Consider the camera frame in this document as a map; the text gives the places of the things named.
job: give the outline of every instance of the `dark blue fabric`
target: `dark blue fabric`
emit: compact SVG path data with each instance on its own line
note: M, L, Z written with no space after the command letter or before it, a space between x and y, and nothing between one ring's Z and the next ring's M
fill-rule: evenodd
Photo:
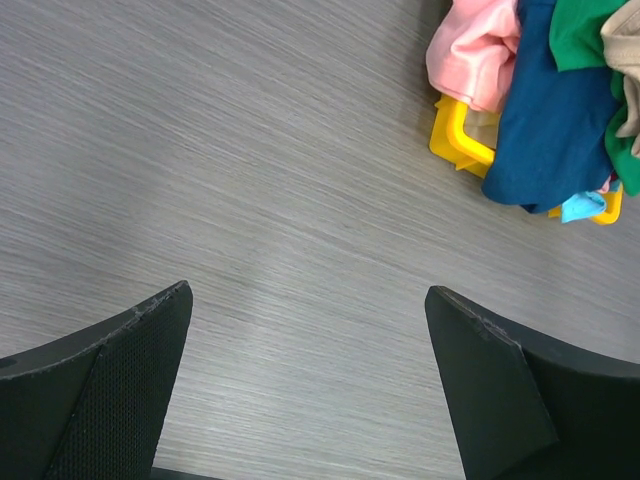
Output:
M546 212L598 190L613 171L604 145L619 104L607 67L558 72L549 29L555 0L520 0L522 38L500 119L495 161L482 185L491 200Z

